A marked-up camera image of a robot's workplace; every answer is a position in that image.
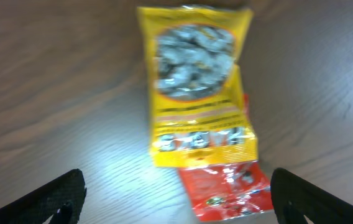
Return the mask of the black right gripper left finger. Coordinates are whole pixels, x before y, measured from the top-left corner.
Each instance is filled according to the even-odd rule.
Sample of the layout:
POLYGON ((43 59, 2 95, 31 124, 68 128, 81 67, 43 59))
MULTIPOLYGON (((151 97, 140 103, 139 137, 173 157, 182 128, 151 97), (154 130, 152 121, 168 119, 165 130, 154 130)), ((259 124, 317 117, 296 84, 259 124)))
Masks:
POLYGON ((77 224, 86 194, 82 171, 70 170, 0 208, 0 224, 77 224))

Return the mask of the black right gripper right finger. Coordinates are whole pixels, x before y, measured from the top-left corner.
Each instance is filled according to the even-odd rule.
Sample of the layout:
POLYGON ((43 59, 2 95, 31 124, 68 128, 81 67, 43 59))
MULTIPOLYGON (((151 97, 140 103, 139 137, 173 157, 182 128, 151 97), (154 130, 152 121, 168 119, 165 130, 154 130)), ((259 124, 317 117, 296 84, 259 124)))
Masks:
POLYGON ((279 224, 353 224, 353 205, 286 169, 273 171, 270 188, 279 224))

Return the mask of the red snack pouch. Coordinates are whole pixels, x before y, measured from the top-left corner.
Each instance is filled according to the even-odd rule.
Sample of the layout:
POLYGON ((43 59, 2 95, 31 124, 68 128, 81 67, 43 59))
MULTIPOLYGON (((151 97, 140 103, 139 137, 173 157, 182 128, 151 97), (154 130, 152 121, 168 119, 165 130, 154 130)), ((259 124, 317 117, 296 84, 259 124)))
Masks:
MULTIPOLYGON (((251 127, 213 132, 177 134, 182 149, 201 146, 238 146, 252 143, 258 156, 257 138, 251 127)), ((191 207, 201 222, 223 221, 273 210, 270 181, 262 172, 258 159, 178 169, 191 207)))

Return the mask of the yellow Hacks candy bag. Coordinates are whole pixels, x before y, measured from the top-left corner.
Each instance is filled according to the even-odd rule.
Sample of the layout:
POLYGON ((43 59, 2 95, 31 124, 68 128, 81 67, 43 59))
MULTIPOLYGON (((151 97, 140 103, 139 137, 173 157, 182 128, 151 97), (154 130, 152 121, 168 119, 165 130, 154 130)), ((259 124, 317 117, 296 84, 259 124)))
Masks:
POLYGON ((238 64, 254 13, 248 7, 139 7, 157 167, 256 161, 238 64))

